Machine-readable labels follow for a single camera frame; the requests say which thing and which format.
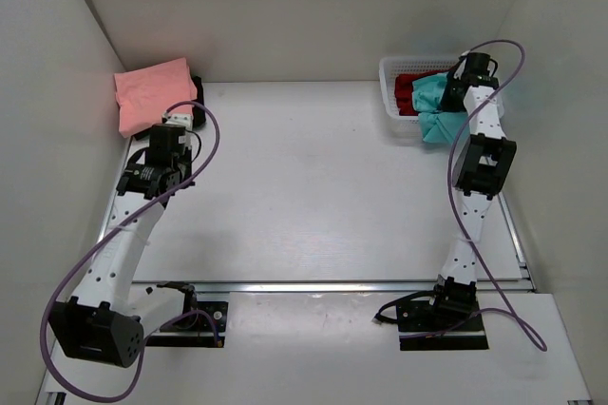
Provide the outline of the teal t shirt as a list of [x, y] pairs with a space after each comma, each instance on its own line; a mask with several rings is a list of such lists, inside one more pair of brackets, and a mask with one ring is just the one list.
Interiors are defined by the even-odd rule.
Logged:
[[412, 83], [412, 104], [418, 113], [423, 141], [429, 144], [451, 145], [465, 123], [465, 112], [448, 112], [440, 109], [447, 87], [447, 73], [439, 72]]

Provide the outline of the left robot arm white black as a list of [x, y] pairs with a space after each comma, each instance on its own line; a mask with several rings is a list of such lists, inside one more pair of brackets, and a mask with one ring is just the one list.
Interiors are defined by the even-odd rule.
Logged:
[[130, 297], [148, 239], [168, 205], [167, 191], [192, 185], [194, 115], [176, 107], [148, 131], [147, 146], [127, 160], [118, 180], [105, 243], [65, 301], [54, 301], [48, 322], [66, 357], [127, 368], [144, 340], [172, 321], [198, 318], [192, 285], [168, 281]]

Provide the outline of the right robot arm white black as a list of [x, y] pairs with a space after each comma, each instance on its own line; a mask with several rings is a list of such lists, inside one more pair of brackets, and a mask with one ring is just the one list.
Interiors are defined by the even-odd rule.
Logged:
[[491, 72], [497, 63], [490, 55], [468, 52], [447, 73], [440, 109], [470, 115], [465, 144], [450, 171], [449, 186], [455, 190], [459, 230], [426, 306], [426, 317], [437, 329], [447, 329], [476, 309], [476, 263], [485, 217], [501, 192], [517, 146], [506, 138], [500, 124], [498, 101], [490, 95], [499, 81]]

